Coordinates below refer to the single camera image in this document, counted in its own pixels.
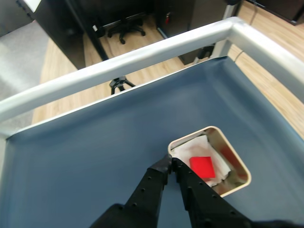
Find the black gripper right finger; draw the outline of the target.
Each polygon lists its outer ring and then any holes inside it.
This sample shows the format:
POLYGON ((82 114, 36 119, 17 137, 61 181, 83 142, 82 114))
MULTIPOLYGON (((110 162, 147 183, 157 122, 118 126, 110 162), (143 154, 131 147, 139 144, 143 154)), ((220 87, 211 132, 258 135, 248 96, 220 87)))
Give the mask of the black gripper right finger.
POLYGON ((172 170, 180 185, 193 228, 251 228, 253 222, 237 211, 178 158, 172 170))

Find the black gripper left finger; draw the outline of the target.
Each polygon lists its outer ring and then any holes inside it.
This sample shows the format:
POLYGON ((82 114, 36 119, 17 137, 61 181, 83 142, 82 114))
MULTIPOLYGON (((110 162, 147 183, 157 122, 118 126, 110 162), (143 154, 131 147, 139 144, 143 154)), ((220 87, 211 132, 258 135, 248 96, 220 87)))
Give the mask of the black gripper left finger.
POLYGON ((167 154, 150 166, 125 204, 113 204, 92 228, 156 228, 162 193, 171 173, 172 156, 167 154))

